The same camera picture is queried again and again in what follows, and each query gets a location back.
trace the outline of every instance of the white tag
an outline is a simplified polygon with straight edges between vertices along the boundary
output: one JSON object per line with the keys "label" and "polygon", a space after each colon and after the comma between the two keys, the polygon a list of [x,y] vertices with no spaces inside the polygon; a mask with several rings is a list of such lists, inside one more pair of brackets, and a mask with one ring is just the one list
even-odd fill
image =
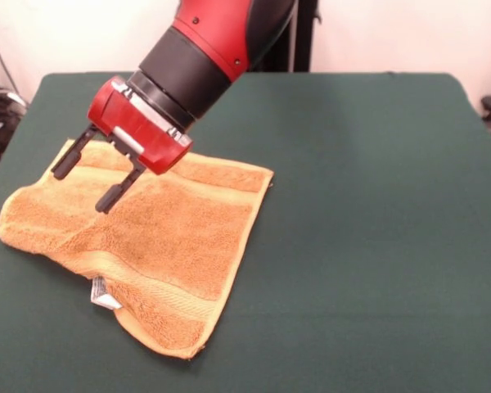
{"label": "white tag", "polygon": [[107,309],[121,309],[122,305],[106,289],[106,280],[103,277],[95,277],[92,280],[91,302]]}

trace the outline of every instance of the table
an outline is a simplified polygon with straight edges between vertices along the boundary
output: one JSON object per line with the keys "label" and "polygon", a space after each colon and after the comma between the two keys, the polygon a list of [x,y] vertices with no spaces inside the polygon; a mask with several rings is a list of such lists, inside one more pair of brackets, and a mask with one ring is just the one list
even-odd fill
{"label": "table", "polygon": [[[110,77],[43,80],[0,209]],[[191,135],[276,172],[207,348],[151,353],[85,279],[0,243],[0,392],[491,393],[491,136],[454,78],[245,75]]]}

